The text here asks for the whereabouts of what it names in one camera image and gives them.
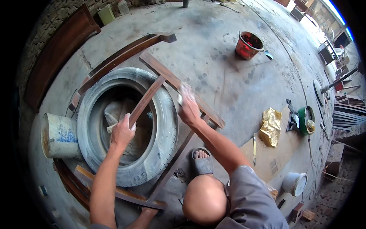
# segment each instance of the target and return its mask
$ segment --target plastic bottle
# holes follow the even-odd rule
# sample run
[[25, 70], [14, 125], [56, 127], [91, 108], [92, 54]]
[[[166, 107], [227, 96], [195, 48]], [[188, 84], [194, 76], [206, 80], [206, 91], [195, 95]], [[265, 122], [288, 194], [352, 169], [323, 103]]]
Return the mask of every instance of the plastic bottle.
[[127, 2], [125, 0], [119, 0], [118, 9], [121, 15], [128, 13], [130, 10], [128, 9]]

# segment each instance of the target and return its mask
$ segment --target red bucket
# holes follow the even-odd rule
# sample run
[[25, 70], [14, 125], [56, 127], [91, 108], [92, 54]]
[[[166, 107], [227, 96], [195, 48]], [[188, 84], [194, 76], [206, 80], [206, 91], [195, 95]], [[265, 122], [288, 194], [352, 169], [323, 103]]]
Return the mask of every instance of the red bucket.
[[258, 52], [263, 52], [262, 41], [254, 34], [249, 32], [239, 32], [239, 40], [235, 51], [242, 58], [250, 60]]

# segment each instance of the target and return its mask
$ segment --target cardboard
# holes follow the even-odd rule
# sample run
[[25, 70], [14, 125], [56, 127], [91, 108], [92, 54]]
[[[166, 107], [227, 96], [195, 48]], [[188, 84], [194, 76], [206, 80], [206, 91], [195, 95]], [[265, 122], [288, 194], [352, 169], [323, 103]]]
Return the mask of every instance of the cardboard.
[[269, 182], [283, 169], [303, 139], [303, 136], [298, 134], [296, 131], [291, 130], [286, 132], [288, 119], [290, 117], [288, 104], [286, 104], [281, 112], [281, 135], [277, 147], [267, 146], [258, 136], [258, 132], [254, 134], [257, 145], [255, 166], [253, 165], [253, 138], [240, 147], [240, 150], [250, 161], [257, 176], [264, 182]]

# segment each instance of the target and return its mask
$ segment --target man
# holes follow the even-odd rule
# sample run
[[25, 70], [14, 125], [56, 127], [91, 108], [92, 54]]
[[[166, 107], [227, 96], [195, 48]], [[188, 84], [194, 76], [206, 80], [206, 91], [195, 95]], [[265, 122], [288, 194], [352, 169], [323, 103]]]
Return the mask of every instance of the man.
[[[250, 167], [248, 159], [234, 143], [200, 118], [190, 87], [182, 85], [180, 93], [183, 104], [179, 116], [208, 148], [192, 151], [197, 176], [188, 184], [185, 193], [185, 216], [199, 225], [216, 228], [288, 228], [285, 218]], [[126, 114], [113, 128], [112, 145], [94, 178], [90, 197], [93, 229], [116, 228], [114, 201], [117, 167], [136, 130], [136, 123], [129, 129], [129, 117], [130, 114]], [[230, 175], [229, 200], [223, 183], [213, 176], [211, 154]], [[157, 212], [155, 209], [142, 208], [138, 219], [126, 228], [147, 228]]]

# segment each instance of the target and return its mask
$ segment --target concrete floor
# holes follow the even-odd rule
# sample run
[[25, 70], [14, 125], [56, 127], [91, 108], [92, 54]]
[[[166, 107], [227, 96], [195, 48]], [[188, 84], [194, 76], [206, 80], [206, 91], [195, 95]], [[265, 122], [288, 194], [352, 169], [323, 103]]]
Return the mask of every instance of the concrete floor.
[[[47, 112], [71, 117], [72, 112], [67, 111], [67, 106], [88, 72], [117, 50], [148, 33], [173, 31], [176, 34], [176, 42], [158, 43], [147, 51], [182, 81], [190, 84], [219, 113], [226, 126], [218, 131], [237, 146], [242, 146], [259, 130], [264, 110], [269, 107], [281, 110], [286, 104], [285, 99], [290, 99], [295, 109], [306, 104], [311, 106], [315, 119], [321, 120], [313, 79], [320, 80], [323, 85], [328, 80], [324, 74], [325, 66], [317, 53], [319, 42], [303, 23], [289, 16], [286, 8], [278, 3], [272, 0], [246, 0], [245, 3], [248, 6], [238, 2], [230, 4], [240, 14], [202, 0], [190, 1], [185, 9], [181, 8], [181, 3], [173, 2], [131, 10], [130, 14], [116, 18], [103, 27], [100, 34], [87, 40], [65, 64], [33, 121], [28, 155], [36, 186], [44, 185], [48, 190], [47, 197], [40, 197], [41, 203], [48, 212], [59, 212], [54, 217], [59, 228], [88, 228], [89, 213], [64, 189], [57, 172], [53, 170], [52, 160], [43, 155], [40, 141], [43, 114]], [[234, 50], [238, 31], [258, 35], [274, 59], [269, 60], [262, 53], [249, 62], [237, 59]], [[138, 67], [150, 71], [138, 60], [138, 56], [133, 56], [117, 68]], [[334, 75], [332, 69], [326, 71]], [[176, 92], [166, 87], [175, 100]], [[328, 106], [322, 109], [333, 110], [332, 104], [330, 109]], [[178, 145], [189, 132], [181, 122], [179, 128]], [[319, 125], [316, 128], [310, 143], [314, 162], [320, 168], [330, 144], [321, 134]], [[326, 130], [330, 136], [331, 128]], [[66, 163], [72, 170], [76, 164], [87, 167], [83, 161], [67, 160]], [[190, 172], [188, 160], [180, 167], [186, 176], [171, 177], [158, 198], [166, 201], [168, 208], [162, 216], [154, 218], [151, 228], [171, 228], [186, 220], [178, 199], [184, 196], [187, 183], [194, 175]], [[308, 174], [308, 184], [302, 196], [292, 197], [281, 190], [282, 180], [290, 171]], [[229, 176], [217, 162], [214, 164], [214, 174], [224, 184], [227, 183]], [[287, 200], [281, 208], [284, 216], [300, 201], [307, 204], [313, 197], [315, 177], [318, 187], [320, 173], [311, 165], [308, 138], [305, 137], [284, 169], [269, 182], [279, 191], [276, 202]], [[143, 193], [154, 181], [156, 178], [133, 190]], [[120, 228], [131, 223], [138, 214], [136, 205], [116, 199], [116, 218]]]

